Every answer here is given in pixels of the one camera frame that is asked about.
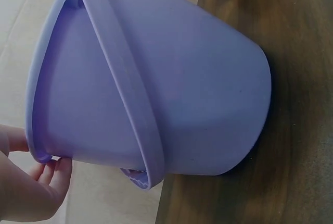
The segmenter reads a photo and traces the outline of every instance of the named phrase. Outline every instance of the hand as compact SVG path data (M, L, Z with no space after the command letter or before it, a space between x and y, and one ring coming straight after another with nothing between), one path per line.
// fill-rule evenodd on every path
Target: hand
M36 164L27 174L8 159L13 151L29 151L24 130L0 125L0 221L51 218L67 194L72 160Z

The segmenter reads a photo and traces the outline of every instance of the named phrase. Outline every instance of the bucket handle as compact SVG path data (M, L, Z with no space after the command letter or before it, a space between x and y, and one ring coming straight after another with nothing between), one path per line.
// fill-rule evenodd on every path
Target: bucket handle
M164 178L164 154L156 120L131 49L109 0L83 0L137 139L146 171L122 169L142 189Z

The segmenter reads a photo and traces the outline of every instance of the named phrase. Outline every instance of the wooden object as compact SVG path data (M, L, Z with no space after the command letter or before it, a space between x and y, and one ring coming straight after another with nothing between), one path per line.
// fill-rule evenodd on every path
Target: wooden object
M273 77L271 111L257 145L231 172L167 176L156 223L332 223L332 0L199 5L262 46Z

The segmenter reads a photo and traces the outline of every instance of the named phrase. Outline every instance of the bucket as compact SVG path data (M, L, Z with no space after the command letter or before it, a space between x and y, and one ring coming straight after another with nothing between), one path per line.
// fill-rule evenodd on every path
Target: bucket
M28 145L40 163L116 166L149 189L236 166L270 97L263 51L186 0L56 0L28 79Z

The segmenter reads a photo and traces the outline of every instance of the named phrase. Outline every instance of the wooden table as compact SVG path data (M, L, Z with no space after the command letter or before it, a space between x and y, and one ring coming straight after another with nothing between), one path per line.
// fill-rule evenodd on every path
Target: wooden table
M167 176L156 223L333 223L333 0L199 0L266 52L270 114L219 177Z

